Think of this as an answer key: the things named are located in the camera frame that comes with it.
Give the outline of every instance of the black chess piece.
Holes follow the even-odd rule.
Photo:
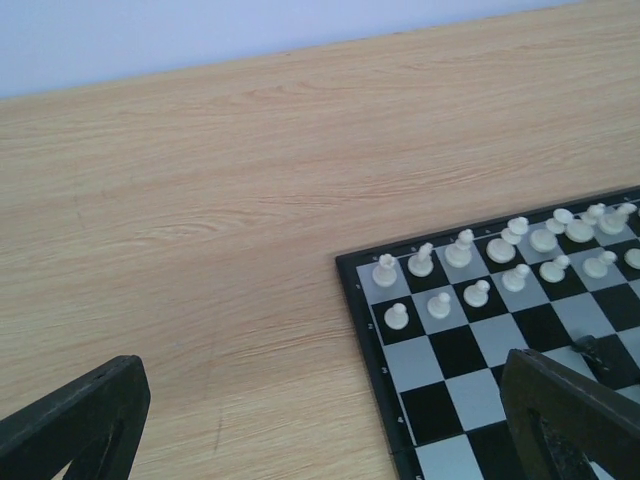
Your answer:
[[[605,373],[611,370],[611,367],[602,358],[598,347],[598,340],[593,335],[585,335],[573,342],[574,351],[582,355],[589,363],[591,363],[598,371]]]

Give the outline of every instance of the white wall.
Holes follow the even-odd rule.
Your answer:
[[[573,0],[4,0],[0,97]]]

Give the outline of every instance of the chessboard border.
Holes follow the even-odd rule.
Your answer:
[[[589,195],[588,197],[573,197],[565,200],[556,200],[553,203],[545,204],[522,213],[513,212],[501,217],[485,218],[473,224],[457,225],[446,230],[432,231],[422,235],[405,237],[400,240],[392,241],[391,243],[378,244],[352,251],[350,253],[339,254],[335,257],[344,300],[348,306],[349,315],[351,317],[356,336],[358,337],[360,353],[364,359],[369,383],[376,399],[379,416],[382,419],[389,453],[394,458],[399,478],[414,479],[414,472],[416,472],[416,467],[419,468],[419,465],[417,465],[415,447],[407,443],[407,439],[409,437],[407,426],[408,419],[406,419],[404,423],[404,428],[406,429],[406,431],[404,431],[398,423],[398,416],[405,417],[400,403],[396,395],[394,395],[394,398],[390,398],[390,393],[397,393],[397,391],[393,386],[393,380],[389,374],[382,345],[380,342],[370,341],[371,337],[367,324],[370,323],[372,319],[364,290],[362,288],[359,290],[353,288],[353,285],[360,283],[357,267],[372,263],[375,261],[373,260],[373,257],[376,254],[380,254],[382,251],[385,253],[395,254],[394,256],[406,255],[412,252],[411,246],[420,245],[427,241],[432,241],[435,238],[441,239],[455,236],[461,229],[470,228],[472,230],[477,230],[488,226],[495,227],[500,224],[506,225],[506,223],[515,216],[524,216],[531,220],[531,217],[540,217],[543,215],[539,219],[536,219],[535,222],[532,222],[538,223],[539,221],[544,221],[548,216],[549,210],[554,208],[568,208],[574,211],[574,213],[578,213],[579,211],[586,211],[588,206],[593,203],[602,202],[607,206],[623,203],[627,201],[625,197],[633,197],[630,200],[635,202],[640,200],[640,185],[601,191]]]

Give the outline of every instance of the wooden table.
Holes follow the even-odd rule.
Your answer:
[[[393,478],[333,259],[640,183],[640,4],[0,103],[0,416],[119,354],[132,478]]]

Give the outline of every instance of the white pawn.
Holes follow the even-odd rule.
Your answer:
[[[478,280],[474,285],[469,285],[464,289],[462,297],[472,307],[482,307],[489,301],[489,282],[486,280]]]
[[[567,237],[576,243],[588,242],[595,235],[593,226],[598,223],[602,215],[604,215],[604,203],[591,205],[579,219],[576,218],[567,225]]]
[[[445,318],[451,312],[451,296],[442,292],[427,302],[427,310],[433,318]]]
[[[629,215],[638,209],[633,203],[623,203],[613,213],[607,213],[598,220],[598,226],[607,235],[622,233],[629,221]]]
[[[378,265],[373,269],[373,281],[379,287],[390,287],[396,283],[398,274],[396,273],[396,259],[393,255],[385,253],[380,255]]]
[[[540,265],[540,276],[549,283],[558,283],[564,280],[565,270],[569,268],[571,260],[566,255],[560,255],[551,262]]]
[[[591,278],[602,278],[607,274],[609,266],[613,265],[617,259],[618,256],[615,253],[607,250],[597,257],[587,258],[582,263],[582,269]]]
[[[425,243],[420,247],[418,253],[409,259],[409,271],[416,277],[426,277],[433,271],[433,260],[431,253],[433,245]]]
[[[409,323],[407,307],[402,303],[396,303],[384,313],[384,323],[392,330],[402,330]]]
[[[471,263],[473,232],[469,229],[458,234],[458,239],[444,250],[444,258],[449,265],[463,268]]]
[[[519,292],[525,287],[527,275],[531,273],[529,265],[521,263],[502,275],[502,284],[510,292]]]
[[[624,254],[624,260],[631,268],[640,270],[640,248],[630,248]]]
[[[573,220],[573,214],[564,208],[553,211],[553,217],[546,221],[545,228],[536,230],[529,237],[529,242],[534,250],[540,253],[548,253],[558,246],[556,235],[564,233]]]
[[[509,220],[507,228],[487,245],[487,255],[496,263],[508,263],[516,256],[516,247],[522,236],[529,230],[529,220],[518,217]]]

